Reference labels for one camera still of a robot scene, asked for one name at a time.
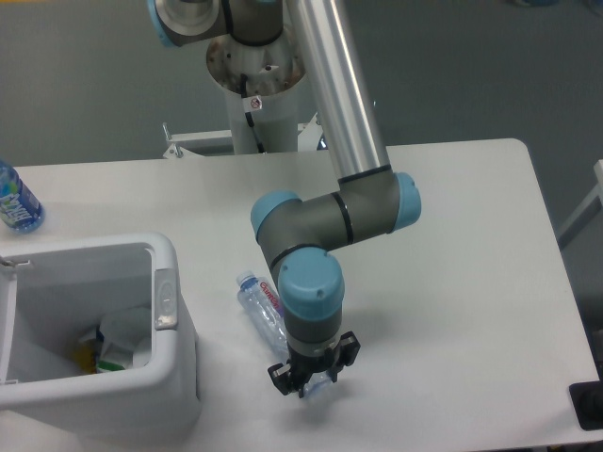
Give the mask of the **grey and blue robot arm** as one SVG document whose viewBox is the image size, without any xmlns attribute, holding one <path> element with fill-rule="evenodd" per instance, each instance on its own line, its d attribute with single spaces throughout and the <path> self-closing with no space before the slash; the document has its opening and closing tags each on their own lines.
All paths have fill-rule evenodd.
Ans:
<svg viewBox="0 0 603 452">
<path fill-rule="evenodd" d="M 344 276 L 336 250 L 416 223 L 411 176 L 392 168 L 380 137 L 341 1 L 151 1 L 167 46 L 207 43 L 205 64 L 231 109 L 234 146 L 268 154 L 295 148 L 294 111 L 278 102 L 308 82 L 334 182 L 311 198 L 274 187 L 251 210 L 253 235 L 283 304 L 278 361 L 284 395 L 336 380 L 360 342 L 342 325 Z"/>
</svg>

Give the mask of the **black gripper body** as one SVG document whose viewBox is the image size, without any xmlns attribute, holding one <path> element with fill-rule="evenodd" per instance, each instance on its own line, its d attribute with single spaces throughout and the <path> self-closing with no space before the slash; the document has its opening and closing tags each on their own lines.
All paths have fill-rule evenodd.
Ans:
<svg viewBox="0 0 603 452">
<path fill-rule="evenodd" d="M 340 346 L 328 346 L 318 353 L 302 354 L 288 345 L 288 380 L 290 384 L 306 384 L 315 374 L 325 374 L 331 382 L 337 382 L 338 371 L 335 369 L 340 356 Z"/>
</svg>

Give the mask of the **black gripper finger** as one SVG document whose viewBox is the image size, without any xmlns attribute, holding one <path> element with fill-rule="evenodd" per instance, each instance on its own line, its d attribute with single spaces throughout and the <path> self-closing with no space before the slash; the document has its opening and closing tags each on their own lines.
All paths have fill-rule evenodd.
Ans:
<svg viewBox="0 0 603 452">
<path fill-rule="evenodd" d="M 334 362 L 328 371 L 331 382 L 337 382 L 338 374 L 344 367 L 352 366 L 361 345 L 353 331 L 344 333 L 334 351 Z"/>
<path fill-rule="evenodd" d="M 268 368 L 268 374 L 275 388 L 283 395 L 296 394 L 304 398 L 306 374 L 290 361 L 277 363 Z"/>
</svg>

